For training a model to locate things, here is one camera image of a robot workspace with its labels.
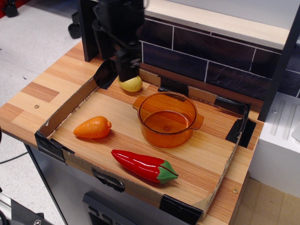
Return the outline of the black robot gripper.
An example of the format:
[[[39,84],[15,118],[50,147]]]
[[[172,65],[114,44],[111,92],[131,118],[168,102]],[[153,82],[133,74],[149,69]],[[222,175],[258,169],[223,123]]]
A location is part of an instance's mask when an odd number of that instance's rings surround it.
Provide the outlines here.
[[[140,45],[134,47],[132,44],[137,43],[136,32],[144,23],[144,1],[100,0],[93,12],[96,19],[92,28],[101,58],[108,59],[116,54],[121,82],[137,77],[142,50]]]

